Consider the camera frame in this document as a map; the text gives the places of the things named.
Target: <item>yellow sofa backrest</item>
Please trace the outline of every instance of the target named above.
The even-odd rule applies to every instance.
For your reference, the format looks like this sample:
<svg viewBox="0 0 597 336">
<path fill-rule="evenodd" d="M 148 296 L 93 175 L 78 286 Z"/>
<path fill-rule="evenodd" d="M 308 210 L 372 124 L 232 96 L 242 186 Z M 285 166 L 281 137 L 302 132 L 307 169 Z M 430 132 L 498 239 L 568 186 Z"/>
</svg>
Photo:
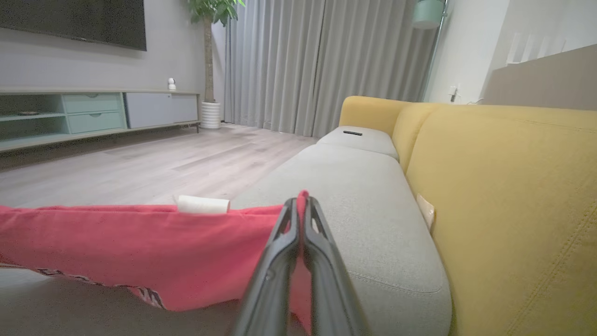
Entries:
<svg viewBox="0 0 597 336">
<path fill-rule="evenodd" d="M 597 112 L 414 103 L 392 134 L 436 208 L 451 335 L 597 334 Z"/>
</svg>

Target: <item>ribbed plant pot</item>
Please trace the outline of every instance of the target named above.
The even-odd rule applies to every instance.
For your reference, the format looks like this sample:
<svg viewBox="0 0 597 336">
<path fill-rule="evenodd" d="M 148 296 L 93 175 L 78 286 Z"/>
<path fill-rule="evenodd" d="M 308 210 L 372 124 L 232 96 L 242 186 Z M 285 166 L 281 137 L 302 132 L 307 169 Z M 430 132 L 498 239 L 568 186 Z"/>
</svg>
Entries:
<svg viewBox="0 0 597 336">
<path fill-rule="evenodd" d="M 220 103 L 201 102 L 202 129 L 217 130 L 220 128 Z"/>
</svg>

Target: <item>gray seat cushion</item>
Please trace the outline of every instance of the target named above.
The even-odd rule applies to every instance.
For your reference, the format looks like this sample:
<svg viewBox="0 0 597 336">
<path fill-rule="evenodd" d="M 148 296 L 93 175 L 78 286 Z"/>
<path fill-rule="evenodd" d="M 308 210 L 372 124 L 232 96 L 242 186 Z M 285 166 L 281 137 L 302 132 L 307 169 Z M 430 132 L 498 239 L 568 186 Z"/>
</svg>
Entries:
<svg viewBox="0 0 597 336">
<path fill-rule="evenodd" d="M 347 134 L 344 131 L 362 133 L 363 135 Z M 317 143 L 363 149 L 364 151 L 386 154 L 398 160 L 398 153 L 394 148 L 392 139 L 387 133 L 378 130 L 340 126 L 322 137 Z"/>
<path fill-rule="evenodd" d="M 448 280 L 398 162 L 388 155 L 316 144 L 232 200 L 281 204 L 317 198 L 375 335 L 445 336 Z"/>
<path fill-rule="evenodd" d="M 0 334 L 11 336 L 221 336 L 236 301 L 191 311 L 151 307 L 124 288 L 0 268 Z M 296 319 L 288 335 L 305 336 Z"/>
</svg>

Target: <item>curtain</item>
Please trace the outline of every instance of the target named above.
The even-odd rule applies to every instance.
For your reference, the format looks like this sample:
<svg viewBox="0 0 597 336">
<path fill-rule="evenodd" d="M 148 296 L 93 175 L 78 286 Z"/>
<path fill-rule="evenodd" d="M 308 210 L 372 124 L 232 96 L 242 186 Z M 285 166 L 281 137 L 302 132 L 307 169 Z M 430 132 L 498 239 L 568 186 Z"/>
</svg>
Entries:
<svg viewBox="0 0 597 336">
<path fill-rule="evenodd" d="M 224 120 L 321 137 L 351 95 L 415 101 L 434 30 L 416 0 L 251 0 L 229 27 Z"/>
</svg>

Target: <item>gray cabinet door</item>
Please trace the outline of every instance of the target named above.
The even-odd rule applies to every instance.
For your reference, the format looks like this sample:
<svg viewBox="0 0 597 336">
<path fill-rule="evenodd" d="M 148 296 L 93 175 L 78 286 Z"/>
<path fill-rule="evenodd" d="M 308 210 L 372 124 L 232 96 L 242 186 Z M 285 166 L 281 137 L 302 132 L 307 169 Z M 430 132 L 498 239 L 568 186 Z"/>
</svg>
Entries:
<svg viewBox="0 0 597 336">
<path fill-rule="evenodd" d="M 174 122 L 170 93 L 127 93 L 126 99 L 128 126 L 132 129 Z"/>
<path fill-rule="evenodd" d="M 173 94 L 172 111 L 174 112 L 174 122 L 199 120 L 197 111 L 196 94 Z"/>
</svg>

